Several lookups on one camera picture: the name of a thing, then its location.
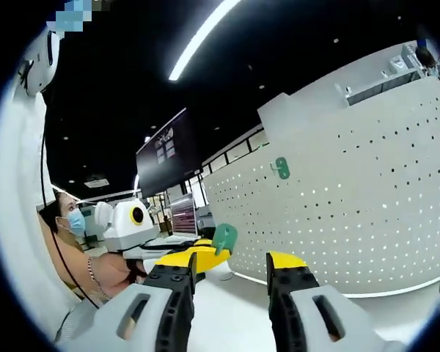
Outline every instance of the white curved wall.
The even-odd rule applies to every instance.
[[[286,157],[281,180],[270,163]],[[237,227],[232,270],[303,257],[342,293],[440,277],[440,83],[427,78],[321,116],[205,178],[216,223]]]

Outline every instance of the air vent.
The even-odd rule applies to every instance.
[[[88,188],[100,188],[104,186],[109,186],[109,182],[106,178],[101,178],[100,180],[85,182],[85,186]]]

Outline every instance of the green object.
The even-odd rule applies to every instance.
[[[290,177],[290,170],[288,169],[287,159],[283,156],[276,159],[276,167],[274,168],[271,163],[272,171],[279,173],[279,177],[282,180],[286,180]]]
[[[237,238],[238,231],[234,226],[229,224],[217,226],[212,239],[212,247],[216,248],[215,255],[219,255],[222,249],[228,249],[230,254],[232,254]]]

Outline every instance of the black cable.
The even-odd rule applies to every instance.
[[[51,103],[54,100],[54,96],[55,96],[55,87],[54,90],[52,92],[52,99],[51,99]],[[47,207],[47,203],[45,201],[45,191],[44,191],[44,170],[43,170],[43,164],[44,164],[44,144],[45,144],[45,130],[46,130],[46,120],[44,121],[44,131],[43,131],[43,143],[41,144],[41,160],[40,160],[40,176],[41,176],[41,191],[43,193],[43,203],[44,203],[44,208]],[[64,256],[62,255],[62,253],[60,252],[60,248],[57,245],[57,239],[56,239],[56,234],[54,233],[54,231],[52,229],[51,233],[52,233],[52,238],[54,240],[54,244],[56,245],[57,251],[59,253],[60,259],[62,260],[62,263],[64,264],[65,269],[67,270],[68,274],[70,275],[70,278],[73,280],[73,282],[75,283],[75,286],[81,291],[81,293],[83,293],[83,296],[85,296],[85,298],[91,302],[91,304],[93,306],[96,307],[96,309],[99,309],[99,307],[97,306],[97,304],[87,295],[87,293],[83,290],[83,288],[81,288],[80,284],[76,281],[76,279],[73,277],[72,273],[70,272],[70,269],[67,266],[67,263],[65,262]]]

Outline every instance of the ceiling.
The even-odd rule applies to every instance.
[[[82,33],[66,34],[45,92],[48,168],[56,186],[82,199],[132,189],[145,136],[184,107],[205,160],[260,124],[257,108],[280,92],[291,94],[416,37],[398,1],[243,0],[180,79],[168,81],[220,2],[115,0],[111,11],[94,12]],[[109,186],[84,185],[96,178]]]

